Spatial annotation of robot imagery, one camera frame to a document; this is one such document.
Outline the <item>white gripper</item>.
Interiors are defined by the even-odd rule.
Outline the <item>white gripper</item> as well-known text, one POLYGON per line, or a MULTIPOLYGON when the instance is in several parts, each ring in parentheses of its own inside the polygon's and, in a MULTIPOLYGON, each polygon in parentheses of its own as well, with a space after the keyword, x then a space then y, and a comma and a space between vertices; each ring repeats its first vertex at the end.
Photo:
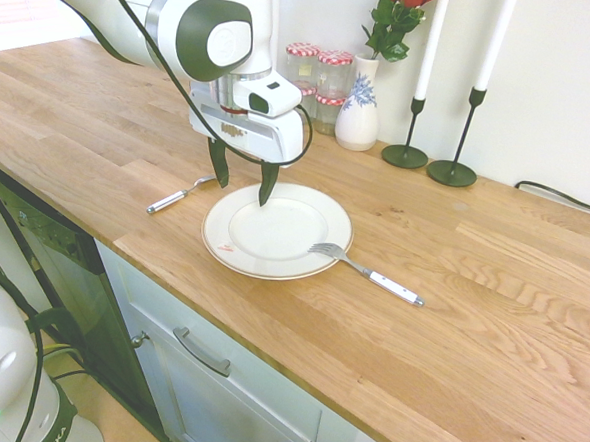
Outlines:
MULTIPOLYGON (((194 105, 213 132, 223 139, 208 139, 207 144, 215 179, 222 188, 228 186, 230 178, 224 142, 272 163, 289 162, 301 153, 304 125, 296 110, 276 118, 252 112, 231 114, 213 101, 208 84, 192 81, 190 88, 194 105)), ((257 195, 260 207, 269 200, 279 176, 279 166, 272 163, 261 162, 262 179, 257 195)))

